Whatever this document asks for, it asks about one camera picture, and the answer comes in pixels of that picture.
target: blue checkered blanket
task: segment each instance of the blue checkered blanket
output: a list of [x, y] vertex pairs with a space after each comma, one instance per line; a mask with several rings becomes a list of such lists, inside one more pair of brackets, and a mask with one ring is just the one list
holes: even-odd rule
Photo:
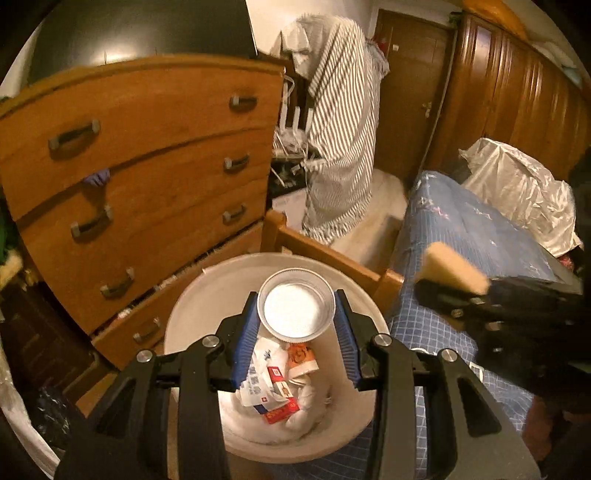
[[[493, 207], [484, 205], [452, 179], [423, 172], [411, 192], [402, 229], [398, 235], [391, 267], [405, 278], [399, 298], [393, 300], [387, 317], [393, 336], [409, 348], [437, 353], [453, 348], [470, 363], [476, 353], [474, 341], [453, 330], [439, 315], [418, 305], [413, 279], [421, 266], [424, 250], [433, 242], [444, 242], [473, 265], [494, 276], [526, 275], [554, 280], [541, 247], [521, 228], [514, 226]], [[498, 376], [482, 372], [482, 381], [498, 400], [515, 428], [521, 430], [531, 405], [530, 393]], [[426, 474], [427, 428], [424, 399], [416, 392], [417, 473]], [[269, 466], [277, 480], [363, 479], [372, 429], [368, 426], [356, 439], [331, 455], [312, 462]]]

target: wooden cabinet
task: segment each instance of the wooden cabinet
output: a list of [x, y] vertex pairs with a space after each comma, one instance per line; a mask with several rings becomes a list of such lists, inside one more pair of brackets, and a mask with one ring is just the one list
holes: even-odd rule
[[564, 180], [591, 142], [590, 114], [556, 65], [466, 14], [426, 167], [448, 172], [458, 149], [488, 137], [517, 147]]
[[[117, 367], [162, 338], [200, 274], [188, 265], [251, 247], [282, 81], [263, 62], [157, 56], [58, 73], [0, 106], [2, 187], [24, 246]], [[106, 184], [82, 181], [104, 168]]]

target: red and white packaging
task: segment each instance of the red and white packaging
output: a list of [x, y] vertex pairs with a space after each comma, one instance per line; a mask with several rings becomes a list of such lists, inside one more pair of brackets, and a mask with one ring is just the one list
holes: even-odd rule
[[269, 424], [286, 420], [300, 409], [278, 366], [286, 363], [287, 352], [279, 343], [259, 338], [246, 380], [240, 386], [241, 404], [253, 407]]
[[289, 385], [285, 381], [285, 377], [281, 373], [279, 367], [267, 367], [271, 383], [273, 385], [273, 392], [287, 399], [287, 403], [282, 407], [276, 408], [264, 414], [265, 420], [270, 425], [281, 420], [288, 419], [292, 414], [299, 411], [299, 406], [294, 396], [291, 393]]

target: wooden door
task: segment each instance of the wooden door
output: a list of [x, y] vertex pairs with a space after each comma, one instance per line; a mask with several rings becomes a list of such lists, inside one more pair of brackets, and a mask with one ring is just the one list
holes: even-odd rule
[[453, 31], [384, 10], [375, 38], [388, 46], [382, 81], [375, 167], [413, 182], [443, 95]]
[[425, 168], [449, 172], [458, 149], [485, 133], [499, 73], [503, 31], [464, 15], [457, 36], [452, 75]]

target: paper wrapper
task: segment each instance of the paper wrapper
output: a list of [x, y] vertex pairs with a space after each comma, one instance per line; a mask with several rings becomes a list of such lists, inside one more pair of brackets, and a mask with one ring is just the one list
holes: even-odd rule
[[290, 382], [305, 384], [305, 380], [300, 380], [300, 377], [319, 370], [314, 352], [307, 343], [291, 343], [287, 354], [287, 378]]

